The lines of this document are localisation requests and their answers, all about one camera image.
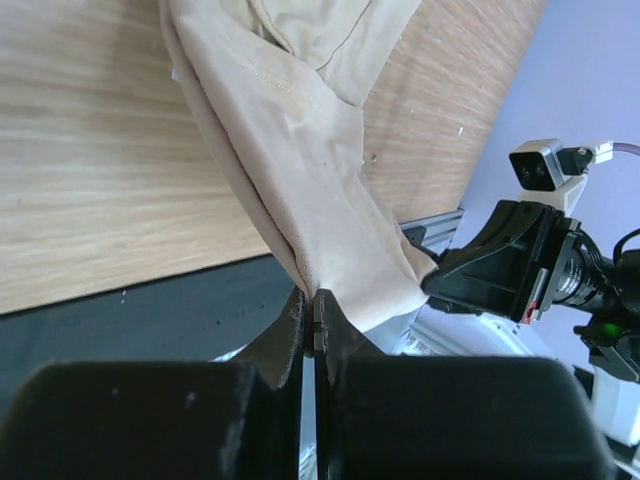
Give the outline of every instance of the robotic arm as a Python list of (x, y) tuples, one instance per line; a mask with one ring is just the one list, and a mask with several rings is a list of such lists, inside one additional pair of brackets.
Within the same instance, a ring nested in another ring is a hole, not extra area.
[(447, 313), (488, 312), (513, 322), (538, 321), (552, 304), (590, 313), (574, 328), (589, 349), (596, 424), (626, 445), (640, 443), (640, 249), (602, 255), (573, 211), (588, 168), (610, 160), (611, 142), (563, 148), (559, 140), (527, 142), (510, 154), (524, 193), (498, 202), (466, 247), (445, 252), (422, 284), (431, 307)]

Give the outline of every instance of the garment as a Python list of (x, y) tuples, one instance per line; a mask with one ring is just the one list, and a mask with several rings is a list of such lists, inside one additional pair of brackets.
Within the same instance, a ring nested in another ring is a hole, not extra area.
[(214, 159), (296, 284), (366, 331), (425, 301), (435, 265), (361, 174), (362, 104), (419, 0), (160, 0)]

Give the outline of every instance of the white speck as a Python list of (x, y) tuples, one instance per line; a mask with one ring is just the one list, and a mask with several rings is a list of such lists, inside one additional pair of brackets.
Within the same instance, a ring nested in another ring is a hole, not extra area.
[(196, 401), (197, 397), (196, 392), (189, 392), (186, 400), (184, 401), (184, 408), (191, 408), (191, 405)]

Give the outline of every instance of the white wall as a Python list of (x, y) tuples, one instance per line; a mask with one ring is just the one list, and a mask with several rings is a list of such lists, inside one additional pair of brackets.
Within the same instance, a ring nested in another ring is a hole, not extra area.
[[(549, 137), (565, 146), (640, 144), (640, 1), (550, 0), (467, 189), (455, 245), (475, 236), (498, 200), (517, 198), (509, 152)], [(610, 257), (616, 241), (640, 227), (640, 158), (617, 154), (594, 167), (573, 217)], [(561, 359), (588, 367), (572, 333), (588, 318), (557, 307), (535, 328)]]

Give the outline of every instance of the wooden tabletop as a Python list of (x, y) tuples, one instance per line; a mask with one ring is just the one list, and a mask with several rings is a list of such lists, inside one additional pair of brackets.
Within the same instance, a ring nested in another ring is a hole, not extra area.
[[(423, 0), (365, 105), (400, 221), (457, 207), (546, 0)], [(0, 0), (0, 313), (267, 253), (155, 0)]]

